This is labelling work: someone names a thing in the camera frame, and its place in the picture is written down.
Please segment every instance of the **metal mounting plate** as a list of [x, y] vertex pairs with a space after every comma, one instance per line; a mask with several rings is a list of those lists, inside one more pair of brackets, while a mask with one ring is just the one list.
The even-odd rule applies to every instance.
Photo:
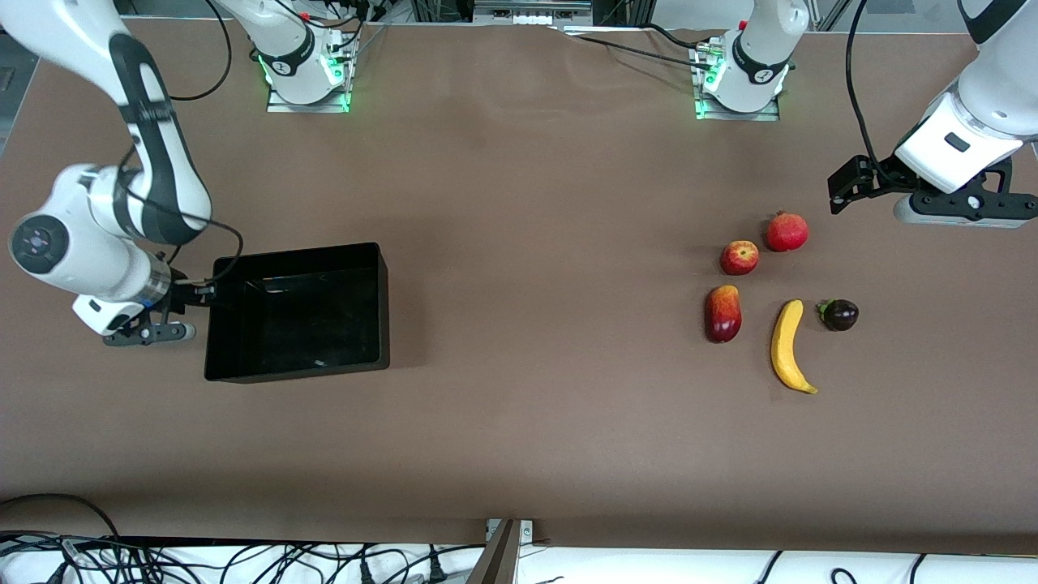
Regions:
[[[501, 525], [501, 520], [487, 520], [487, 541], [494, 536], [497, 527]], [[519, 522], [519, 545], [529, 546], [534, 543], [534, 521], [521, 520]]]

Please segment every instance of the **black box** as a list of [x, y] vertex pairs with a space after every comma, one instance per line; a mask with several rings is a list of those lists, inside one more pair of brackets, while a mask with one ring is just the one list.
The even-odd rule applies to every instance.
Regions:
[[[213, 262], [219, 273], [230, 261]], [[242, 255], [216, 283], [206, 379], [255, 384], [389, 367], [377, 243]]]

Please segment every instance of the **red apple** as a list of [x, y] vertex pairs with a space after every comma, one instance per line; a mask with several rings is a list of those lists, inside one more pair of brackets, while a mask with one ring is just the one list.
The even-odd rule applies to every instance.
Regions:
[[732, 284], [714, 287], [707, 298], [707, 337], [714, 343], [727, 343], [742, 327], [739, 289]]
[[728, 275], [744, 275], [757, 267], [761, 252], [753, 241], [733, 241], [720, 254], [720, 269]]
[[791, 251], [808, 241], [808, 221], [796, 213], [778, 211], [768, 223], [768, 247], [774, 251]]

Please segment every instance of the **connector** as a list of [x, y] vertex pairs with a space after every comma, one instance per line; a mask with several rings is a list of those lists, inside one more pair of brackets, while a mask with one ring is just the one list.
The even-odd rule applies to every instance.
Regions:
[[367, 567], [367, 560], [363, 558], [360, 560], [360, 584], [375, 584], [375, 579], [372, 578], [372, 568]]
[[58, 568], [54, 571], [54, 574], [47, 579], [47, 584], [61, 584], [64, 581], [64, 571], [66, 567], [69, 567], [69, 562], [61, 562]]
[[429, 558], [429, 584], [439, 584], [447, 579], [447, 575], [443, 573], [443, 566], [440, 565], [440, 555], [433, 554]]
[[363, 23], [363, 22], [367, 21], [367, 10], [370, 10], [371, 7], [372, 7], [372, 3], [368, 0], [357, 0], [357, 3], [356, 3], [357, 12], [356, 13], [357, 13], [357, 18], [360, 19], [360, 22]]

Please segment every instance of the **banana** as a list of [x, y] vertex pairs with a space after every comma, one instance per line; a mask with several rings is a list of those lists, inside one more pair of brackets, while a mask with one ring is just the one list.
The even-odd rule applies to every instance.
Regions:
[[800, 326], [801, 317], [803, 317], [803, 303], [800, 301], [790, 301], [782, 308], [774, 334], [771, 336], [771, 367], [787, 388], [805, 394], [816, 394], [818, 390], [803, 378], [793, 356], [793, 341], [796, 339], [796, 329]]

